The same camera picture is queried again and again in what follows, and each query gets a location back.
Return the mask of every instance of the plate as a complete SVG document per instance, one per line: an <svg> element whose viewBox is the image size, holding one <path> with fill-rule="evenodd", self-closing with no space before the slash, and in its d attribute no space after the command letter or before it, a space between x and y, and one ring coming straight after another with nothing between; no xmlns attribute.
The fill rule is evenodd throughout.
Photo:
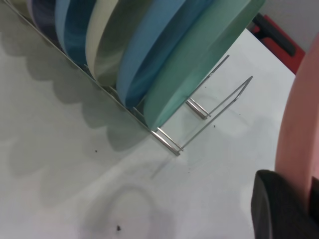
<svg viewBox="0 0 319 239"><path fill-rule="evenodd" d="M23 16L25 16L28 19L31 19L31 16L29 14L26 0L9 0L9 2L17 9Z"/></svg>
<svg viewBox="0 0 319 239"><path fill-rule="evenodd" d="M126 107L135 107L142 100L169 54L212 2L153 2L121 62L117 90Z"/></svg>
<svg viewBox="0 0 319 239"><path fill-rule="evenodd" d="M54 25L55 0L27 0L34 25L48 38L57 41Z"/></svg>
<svg viewBox="0 0 319 239"><path fill-rule="evenodd" d="M86 34L86 61L92 76L95 78L95 59L105 27L116 7L118 0L97 0L89 21Z"/></svg>
<svg viewBox="0 0 319 239"><path fill-rule="evenodd" d="M172 52L147 93L148 127L161 127L251 22L264 0L215 0Z"/></svg>
<svg viewBox="0 0 319 239"><path fill-rule="evenodd" d="M100 40L95 59L95 79L102 86L115 84L119 64L130 39L153 0L121 0Z"/></svg>
<svg viewBox="0 0 319 239"><path fill-rule="evenodd" d="M57 37L64 52L78 64L86 64L86 33L94 4L95 0L56 0Z"/></svg>

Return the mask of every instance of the black handle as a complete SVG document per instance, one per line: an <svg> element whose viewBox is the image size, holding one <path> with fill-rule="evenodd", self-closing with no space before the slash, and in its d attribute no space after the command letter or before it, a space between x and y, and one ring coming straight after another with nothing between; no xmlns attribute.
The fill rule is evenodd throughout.
<svg viewBox="0 0 319 239"><path fill-rule="evenodd" d="M270 37L289 55L295 55L296 47L260 13L253 19L253 22L260 28L260 31L254 34L255 37L257 37L259 40L265 37Z"/></svg>

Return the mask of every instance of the pink plastic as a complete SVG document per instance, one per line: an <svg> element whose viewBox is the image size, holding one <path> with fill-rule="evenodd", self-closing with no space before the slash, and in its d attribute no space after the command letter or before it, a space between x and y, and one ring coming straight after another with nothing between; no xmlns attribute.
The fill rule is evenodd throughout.
<svg viewBox="0 0 319 239"><path fill-rule="evenodd" d="M319 178L319 35L297 72L281 124L275 171L307 210L312 176Z"/></svg>

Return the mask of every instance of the wire dish rack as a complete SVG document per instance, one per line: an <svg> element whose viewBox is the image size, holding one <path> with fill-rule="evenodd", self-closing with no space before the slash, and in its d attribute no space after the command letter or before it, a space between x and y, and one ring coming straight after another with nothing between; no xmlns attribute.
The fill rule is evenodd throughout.
<svg viewBox="0 0 319 239"><path fill-rule="evenodd" d="M148 128L145 123L143 116L143 104L144 100L142 100L137 107L132 109L125 108L119 100L117 91L115 87L107 86L102 87L97 81L95 81L88 69L85 65L78 65L73 62L58 46L56 46L50 39L48 39L45 35L43 35L34 25L30 22L26 17L24 17L11 3L9 0L2 0L6 3L16 14L18 14L24 21L26 21L38 34L40 34L44 39L46 39L56 50L58 50L64 57L66 57L72 64L74 64L88 79L90 79L94 84L96 84L105 94L107 94L116 104L118 104L122 109L124 109L132 118L134 118L141 126L145 128L145 130L149 131L151 135L153 135L162 145L164 145L168 150L170 150L176 156L180 155L182 151L184 151L185 147L187 147L200 133L202 133L211 123L213 123L221 114L223 114L232 104L234 104L242 93L247 88L248 84L253 79L253 76L249 77L246 81L244 81L235 91L233 91L229 96L227 96L223 101L220 102L213 110L210 112L207 111L204 107L202 107L199 103L197 103L193 98L193 94L202 87L202 85L209 80L212 75L218 70L220 66L222 66L227 59L230 57L227 55L223 58L223 60L215 66L215 68L205 77L205 79L201 82L200 85L193 91L191 96L185 102L187 107L189 107L199 118L199 120L204 120L207 122L204 126L202 126L199 130L197 130L194 134L192 134L188 139L182 144L178 144L176 140L170 137L169 133L165 132L163 128L158 128L156 131L152 131Z"/></svg>

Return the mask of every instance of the white countertop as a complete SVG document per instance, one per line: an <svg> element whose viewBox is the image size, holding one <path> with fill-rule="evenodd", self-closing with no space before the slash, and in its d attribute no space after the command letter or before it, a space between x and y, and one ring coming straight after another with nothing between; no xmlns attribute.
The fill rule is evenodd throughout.
<svg viewBox="0 0 319 239"><path fill-rule="evenodd" d="M229 54L253 81L175 157L0 3L0 239L252 239L294 75L248 31Z"/></svg>

